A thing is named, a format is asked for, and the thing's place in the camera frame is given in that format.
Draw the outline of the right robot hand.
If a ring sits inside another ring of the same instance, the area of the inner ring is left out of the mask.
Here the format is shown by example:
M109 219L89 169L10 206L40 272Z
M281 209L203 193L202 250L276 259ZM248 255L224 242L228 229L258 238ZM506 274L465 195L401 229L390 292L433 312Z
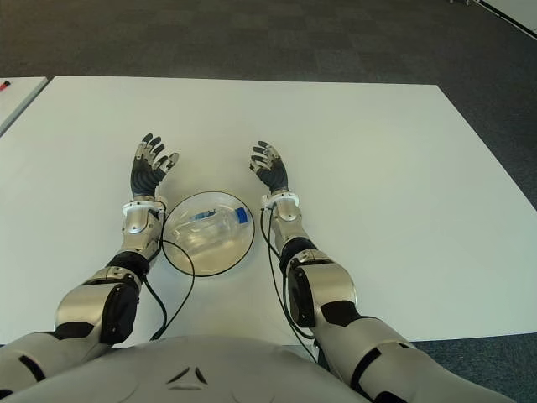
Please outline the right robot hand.
M264 141L252 148L249 169L268 187L271 193L289 189L288 175L277 149Z

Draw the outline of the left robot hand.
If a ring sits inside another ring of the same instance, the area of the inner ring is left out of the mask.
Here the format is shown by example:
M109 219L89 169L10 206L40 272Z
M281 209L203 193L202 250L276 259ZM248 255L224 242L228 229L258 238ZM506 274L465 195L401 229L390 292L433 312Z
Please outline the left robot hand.
M160 136L146 134L140 141L130 174L130 188L133 197L155 197L157 187L167 173L178 163L179 154L163 154L165 146Z

